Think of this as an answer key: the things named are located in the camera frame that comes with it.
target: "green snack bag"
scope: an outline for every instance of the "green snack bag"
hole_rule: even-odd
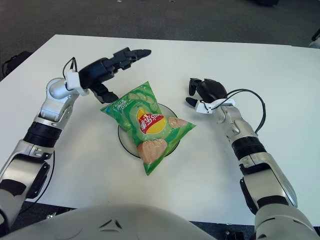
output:
[[[101,111],[113,117],[132,137],[147,175],[195,127],[180,118],[163,116],[149,82],[128,92]]]

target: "wire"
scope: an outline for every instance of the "wire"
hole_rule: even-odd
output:
[[[37,198],[37,200],[34,201],[34,202],[33,202],[30,206],[28,206],[26,209],[20,211],[20,212],[19,212],[19,215],[25,213],[25,212],[28,211],[30,208],[32,208],[32,207],[39,201],[39,199],[44,195],[44,193],[46,192],[46,190],[47,190],[47,188],[48,188],[48,186],[49,186],[49,184],[50,184],[50,182],[51,182],[52,176],[53,176],[53,174],[54,174],[55,163],[56,163],[56,152],[54,151],[54,152],[53,152],[52,170],[51,170],[51,174],[50,174],[50,178],[49,178],[48,183],[46,184],[43,192],[42,192],[41,195]]]
[[[78,72],[78,67],[77,67],[76,58],[75,58],[75,57],[72,57],[72,58],[64,65],[64,67],[63,67],[62,75],[63,75],[64,78],[66,78],[66,76],[65,76],[65,69],[66,69],[67,65],[68,65],[70,62],[72,62],[70,69],[73,69],[73,68],[74,68],[74,70],[75,70],[76,72]]]
[[[265,121],[266,121],[266,118],[267,118],[266,104],[265,104],[264,100],[263,100],[256,92],[254,92],[254,91],[252,91],[252,90],[245,89],[245,88],[240,88],[240,89],[235,89],[235,90],[233,90],[233,91],[231,91],[231,92],[228,92],[228,93],[224,96],[225,98],[226,98],[227,96],[229,96],[230,94],[232,94],[232,93],[234,93],[234,94],[232,94],[231,96],[229,96],[227,99],[225,99],[225,100],[224,100],[223,102],[221,102],[218,106],[216,106],[215,108],[212,108],[211,110],[214,110],[214,109],[220,107],[223,103],[225,103],[227,100],[229,100],[230,98],[232,98],[234,95],[239,94],[239,93],[242,93],[242,92],[252,93],[253,95],[255,95],[255,96],[260,100],[260,102],[261,102],[261,104],[262,104],[262,118],[261,118],[261,121],[260,121],[258,127],[257,127],[256,130],[254,131],[255,133],[258,133],[258,131],[259,131],[259,130],[263,127],[263,125],[265,124]]]

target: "table surface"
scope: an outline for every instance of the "table surface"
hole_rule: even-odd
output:
[[[260,141],[278,162],[298,196],[299,209],[320,225],[318,91],[320,51],[286,45],[129,39],[55,35],[0,83],[0,164],[23,138],[46,98],[46,85],[76,57],[78,68],[125,48],[152,54],[107,81],[122,96],[149,81],[159,103],[196,124],[150,175],[118,139],[116,121],[100,112],[91,93],[74,104],[56,144],[56,165],[40,203],[83,208],[137,203],[171,211],[189,221],[254,224],[239,181],[238,160],[212,115],[185,103],[189,78],[211,78],[227,92],[247,88],[265,101]],[[255,128],[258,99],[235,96],[243,118]]]

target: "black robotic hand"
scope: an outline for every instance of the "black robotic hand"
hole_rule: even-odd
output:
[[[101,58],[79,71],[80,84],[83,89],[90,89],[95,97],[103,103],[112,103],[118,99],[102,83],[115,76],[119,69],[126,70],[131,64],[151,54],[151,50],[130,50],[128,47],[113,54],[108,59]]]
[[[212,103],[215,100],[224,99],[227,95],[225,87],[220,82],[207,78],[205,78],[204,81],[198,78],[190,78],[189,95],[195,95],[196,91],[202,98],[201,101],[205,103]],[[192,97],[186,97],[185,100],[193,107],[196,106],[198,101]]]

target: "gray carpet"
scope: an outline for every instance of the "gray carpet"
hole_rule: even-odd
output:
[[[318,0],[280,0],[276,7],[252,0],[0,0],[0,63],[34,52],[55,34],[306,47],[320,28],[319,12]],[[56,209],[37,204],[13,229]],[[252,226],[194,224],[218,239],[227,230],[246,239],[253,233]]]

